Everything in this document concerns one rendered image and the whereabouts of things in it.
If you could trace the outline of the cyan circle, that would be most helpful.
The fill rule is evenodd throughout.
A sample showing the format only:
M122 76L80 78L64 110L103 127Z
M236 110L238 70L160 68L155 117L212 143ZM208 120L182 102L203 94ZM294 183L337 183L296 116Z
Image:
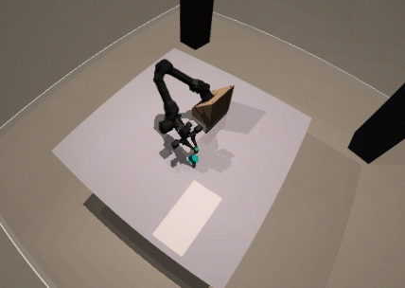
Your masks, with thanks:
M188 157L188 162L191 164L196 164L198 162L198 156L195 154L192 154Z

